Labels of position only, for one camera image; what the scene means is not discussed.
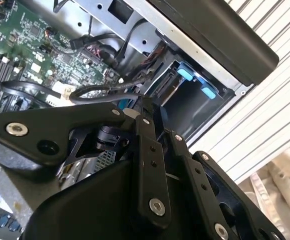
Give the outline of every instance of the blue tab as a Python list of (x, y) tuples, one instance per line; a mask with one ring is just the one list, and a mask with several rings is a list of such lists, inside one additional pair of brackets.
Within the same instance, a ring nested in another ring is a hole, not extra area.
[(203, 91), (203, 93), (209, 97), (210, 99), (214, 99), (216, 97), (216, 93), (215, 91), (212, 89), (211, 86), (209, 86), (208, 84), (204, 84), (201, 87), (201, 91)]
[(178, 67), (177, 73), (179, 73), (184, 79), (188, 81), (191, 81), (194, 78), (193, 70), (191, 70), (190, 67), (186, 66), (183, 62)]

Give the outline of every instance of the capacitor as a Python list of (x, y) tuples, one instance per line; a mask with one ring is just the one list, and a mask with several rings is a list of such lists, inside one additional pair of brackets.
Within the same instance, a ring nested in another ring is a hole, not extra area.
[(49, 75), (49, 76), (51, 76), (51, 75), (53, 75), (53, 71), (52, 70), (47, 70), (47, 75)]

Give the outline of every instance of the motherboard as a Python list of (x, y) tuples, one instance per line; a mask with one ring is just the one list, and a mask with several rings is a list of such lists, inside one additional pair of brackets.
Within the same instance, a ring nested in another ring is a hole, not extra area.
[[(63, 86), (75, 89), (118, 81), (119, 74), (101, 60), (96, 49), (91, 46), (73, 51), (69, 41), (66, 34), (19, 2), (0, 1), (0, 60), (4, 58), (5, 64), (12, 66), (0, 81), (35, 82), (61, 94)], [(58, 105), (39, 91), (28, 91), (44, 101), (47, 99), (52, 106)]]

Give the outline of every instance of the green circuit board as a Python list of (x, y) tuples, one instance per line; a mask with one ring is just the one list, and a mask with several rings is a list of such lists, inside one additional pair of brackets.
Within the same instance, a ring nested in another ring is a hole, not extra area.
[(118, 73), (86, 49), (75, 54), (55, 51), (49, 41), (69, 53), (69, 38), (58, 32), (47, 39), (45, 30), (49, 26), (17, 1), (10, 10), (0, 6), (0, 55), (18, 65), (21, 80), (47, 87), (57, 81), (76, 87), (118, 81)]

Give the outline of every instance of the chip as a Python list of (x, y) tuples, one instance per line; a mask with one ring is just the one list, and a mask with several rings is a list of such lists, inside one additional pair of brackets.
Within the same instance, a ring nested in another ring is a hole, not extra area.
[(39, 73), (41, 66), (37, 65), (36, 63), (33, 62), (31, 65), (30, 69), (32, 69), (34, 72)]
[(71, 56), (69, 56), (69, 55), (64, 55), (63, 56), (64, 63), (69, 64), (71, 60), (72, 60), (72, 57)]
[(8, 40), (14, 43), (16, 41), (16, 37), (14, 35), (10, 35)]
[(40, 32), (40, 29), (35, 26), (32, 26), (30, 29), (30, 33), (33, 34), (35, 37), (38, 37), (39, 32)]

